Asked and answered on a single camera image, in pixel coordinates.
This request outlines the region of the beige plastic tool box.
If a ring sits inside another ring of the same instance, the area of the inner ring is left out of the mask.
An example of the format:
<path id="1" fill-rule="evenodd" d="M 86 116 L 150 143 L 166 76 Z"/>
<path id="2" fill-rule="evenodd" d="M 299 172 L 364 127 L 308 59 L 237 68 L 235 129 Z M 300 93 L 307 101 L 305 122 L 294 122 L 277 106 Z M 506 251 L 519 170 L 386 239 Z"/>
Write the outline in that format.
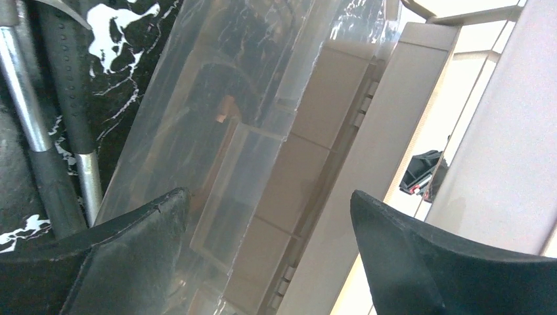
<path id="1" fill-rule="evenodd" d="M 459 35 L 402 1 L 183 9 L 97 223 L 189 191 L 162 314 L 274 314 L 374 94 L 427 100 Z"/>

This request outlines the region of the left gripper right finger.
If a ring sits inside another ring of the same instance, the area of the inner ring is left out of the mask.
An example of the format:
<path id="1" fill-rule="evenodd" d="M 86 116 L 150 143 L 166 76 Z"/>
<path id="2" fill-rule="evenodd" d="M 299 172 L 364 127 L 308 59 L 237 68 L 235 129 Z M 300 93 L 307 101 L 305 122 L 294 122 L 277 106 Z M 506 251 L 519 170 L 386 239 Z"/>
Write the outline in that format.
<path id="1" fill-rule="evenodd" d="M 555 314 L 556 259 L 462 238 L 356 190 L 350 214 L 378 314 Z"/>

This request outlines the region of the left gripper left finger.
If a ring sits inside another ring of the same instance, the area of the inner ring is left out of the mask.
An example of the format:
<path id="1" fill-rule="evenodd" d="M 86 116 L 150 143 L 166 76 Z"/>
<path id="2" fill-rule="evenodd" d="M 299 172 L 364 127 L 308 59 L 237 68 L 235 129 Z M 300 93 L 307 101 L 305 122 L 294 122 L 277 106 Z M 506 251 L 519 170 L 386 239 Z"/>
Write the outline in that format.
<path id="1" fill-rule="evenodd" d="M 2 314 L 161 314 L 189 193 L 176 188 L 112 220 L 1 255 Z"/>

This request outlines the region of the black handled claw hammer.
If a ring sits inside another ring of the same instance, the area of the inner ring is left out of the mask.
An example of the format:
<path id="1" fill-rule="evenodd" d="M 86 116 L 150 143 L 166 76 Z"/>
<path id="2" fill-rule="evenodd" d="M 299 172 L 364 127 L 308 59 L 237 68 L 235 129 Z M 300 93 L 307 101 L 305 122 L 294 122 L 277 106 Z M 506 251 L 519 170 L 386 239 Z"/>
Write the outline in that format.
<path id="1" fill-rule="evenodd" d="M 77 163 L 85 217 L 87 224 L 93 226 L 102 201 L 102 189 L 96 146 L 87 117 L 86 27 L 81 24 L 84 19 L 63 1 L 40 1 L 38 7 L 56 96 Z"/>

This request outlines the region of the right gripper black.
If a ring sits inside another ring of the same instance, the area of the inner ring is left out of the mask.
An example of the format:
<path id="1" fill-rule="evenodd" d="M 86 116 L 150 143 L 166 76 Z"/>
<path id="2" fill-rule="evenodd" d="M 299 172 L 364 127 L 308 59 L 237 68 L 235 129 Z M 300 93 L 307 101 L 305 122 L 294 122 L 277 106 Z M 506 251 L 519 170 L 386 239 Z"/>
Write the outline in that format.
<path id="1" fill-rule="evenodd" d="M 430 150 L 414 155 L 399 183 L 399 190 L 421 196 L 425 202 L 433 202 L 448 169 L 443 151 Z"/>

